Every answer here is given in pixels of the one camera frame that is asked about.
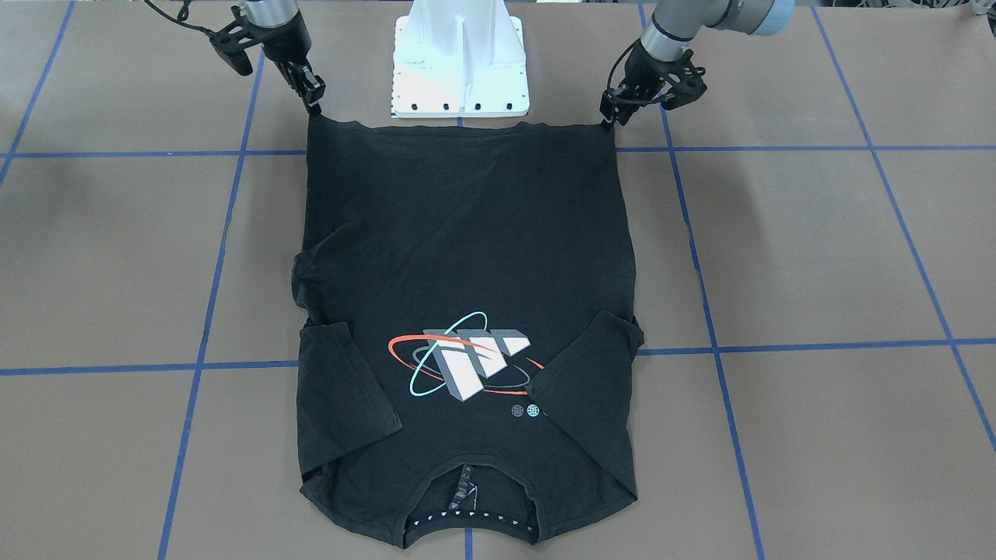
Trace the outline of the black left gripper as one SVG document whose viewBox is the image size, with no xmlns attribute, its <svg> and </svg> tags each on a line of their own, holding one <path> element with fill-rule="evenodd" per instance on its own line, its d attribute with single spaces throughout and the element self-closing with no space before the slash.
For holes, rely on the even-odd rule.
<svg viewBox="0 0 996 560">
<path fill-rule="evenodd" d="M 633 106 L 685 103 L 686 93 L 680 89 L 682 66 L 677 64 L 685 49 L 686 43 L 672 39 L 652 40 L 649 47 L 643 39 L 634 41 L 619 86 L 608 87 L 601 94 L 602 120 L 606 124 L 626 125 L 633 116 Z"/>
</svg>

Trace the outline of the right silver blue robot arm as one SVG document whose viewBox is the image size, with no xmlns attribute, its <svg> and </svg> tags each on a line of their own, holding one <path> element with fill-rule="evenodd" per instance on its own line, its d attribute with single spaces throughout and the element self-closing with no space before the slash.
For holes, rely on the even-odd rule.
<svg viewBox="0 0 996 560">
<path fill-rule="evenodd" d="M 312 38 L 296 1 L 243 1 L 237 10 L 240 39 L 262 46 L 310 116 L 321 113 L 326 82 L 308 61 Z"/>
</svg>

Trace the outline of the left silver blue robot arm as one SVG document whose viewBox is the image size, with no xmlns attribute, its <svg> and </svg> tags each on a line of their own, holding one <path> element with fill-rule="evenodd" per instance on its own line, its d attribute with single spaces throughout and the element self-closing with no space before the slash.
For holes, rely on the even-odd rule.
<svg viewBox="0 0 996 560">
<path fill-rule="evenodd" d="M 794 1 L 659 1 L 641 35 L 609 71 L 602 120 L 626 125 L 641 107 L 675 110 L 696 102 L 707 84 L 689 44 L 702 28 L 773 36 L 785 28 L 795 6 Z"/>
</svg>

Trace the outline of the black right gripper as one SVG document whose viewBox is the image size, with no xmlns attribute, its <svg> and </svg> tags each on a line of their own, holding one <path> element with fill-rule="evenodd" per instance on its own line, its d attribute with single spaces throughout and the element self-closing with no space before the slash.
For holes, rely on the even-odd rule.
<svg viewBox="0 0 996 560">
<path fill-rule="evenodd" d="M 259 39 L 265 57 L 273 61 L 283 75 L 292 72 L 292 88 L 302 100 L 310 116 L 321 114 L 321 99 L 326 82 L 314 74 L 308 61 L 312 40 L 303 20 L 290 20 L 276 27 L 258 26 Z"/>
</svg>

